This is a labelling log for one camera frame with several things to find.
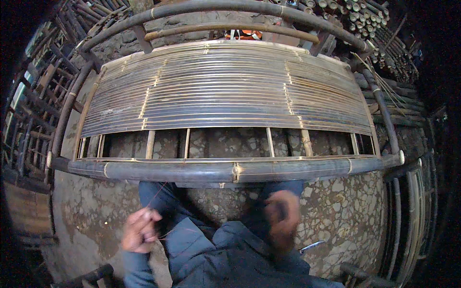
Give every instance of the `person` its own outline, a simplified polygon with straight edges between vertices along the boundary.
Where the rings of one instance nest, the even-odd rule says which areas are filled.
[[[144,208],[128,217],[121,243],[126,287],[157,287],[148,260],[160,236],[173,287],[343,288],[310,276],[294,249],[302,190],[303,181],[268,182],[240,221],[216,229],[174,183],[140,182]]]

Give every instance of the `sleeve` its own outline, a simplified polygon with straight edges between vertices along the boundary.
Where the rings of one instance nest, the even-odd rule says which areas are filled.
[[[149,253],[123,251],[124,283],[127,288],[157,288],[149,267]]]

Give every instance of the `wooden post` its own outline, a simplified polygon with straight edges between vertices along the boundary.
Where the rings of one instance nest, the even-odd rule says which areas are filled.
[[[304,151],[306,152],[306,156],[314,156],[314,152],[312,151],[311,138],[309,137],[309,130],[301,129],[301,140],[302,144],[304,145]]]
[[[184,149],[184,159],[187,159],[187,156],[188,156],[188,153],[189,153],[189,140],[190,140],[190,128],[187,128],[186,147]]]
[[[359,146],[357,145],[357,137],[355,137],[355,133],[350,134],[350,139],[352,141],[352,149],[354,151],[354,155],[359,155]]]
[[[271,157],[275,157],[274,143],[272,142],[271,128],[267,127],[266,133],[267,133],[267,141],[269,142],[269,153],[271,154]]]
[[[146,36],[146,29],[144,29],[144,25],[136,25],[131,29],[133,29],[134,33],[136,34],[136,38],[138,39],[144,54],[151,53],[153,50],[152,44],[150,41],[144,40],[144,37]]]
[[[149,130],[147,137],[146,159],[152,159],[154,155],[155,130]]]

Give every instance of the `finger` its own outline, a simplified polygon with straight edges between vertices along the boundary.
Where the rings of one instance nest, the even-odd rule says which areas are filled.
[[[151,210],[151,219],[154,221],[154,222],[157,222],[157,221],[160,221],[162,220],[162,216],[159,214],[159,212],[155,209],[152,209]]]
[[[148,207],[144,207],[136,212],[134,212],[133,214],[129,215],[128,216],[128,219],[126,220],[126,222],[128,224],[133,224],[134,222],[136,222],[139,217],[141,217],[142,215],[144,215],[147,211],[149,211],[150,209]]]
[[[151,212],[150,211],[144,212],[144,214],[140,216],[138,220],[136,220],[136,222],[130,225],[130,230],[132,230],[135,233],[140,233],[142,229],[146,225],[149,225],[151,221],[152,221]]]
[[[151,238],[155,236],[155,229],[154,229],[154,223],[151,221],[149,224],[147,224],[140,232],[144,239]]]
[[[158,239],[158,236],[154,236],[154,237],[147,238],[145,242],[154,242],[154,241],[157,241],[157,239]]]

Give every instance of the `bamboo pile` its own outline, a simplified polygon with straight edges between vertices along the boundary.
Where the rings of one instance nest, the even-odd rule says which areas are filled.
[[[418,78],[418,70],[411,56],[414,49],[408,51],[405,43],[396,36],[397,33],[388,29],[390,16],[386,6],[373,0],[300,0],[298,9],[325,20],[328,15],[332,15],[357,38],[370,40],[376,47],[370,56],[372,62],[393,75],[397,81],[413,83]]]
[[[360,73],[354,73],[355,80],[362,89],[363,96],[370,108],[373,121],[383,123],[383,118],[376,104],[373,92],[368,90],[368,83]],[[418,93],[411,84],[400,83],[380,78],[384,101],[391,120],[396,125],[423,127],[426,121],[424,103],[418,99]]]
[[[130,7],[127,0],[70,0],[57,12],[55,22],[70,42],[78,44],[95,25],[107,29],[125,20],[128,14],[119,16],[118,13],[127,7]]]

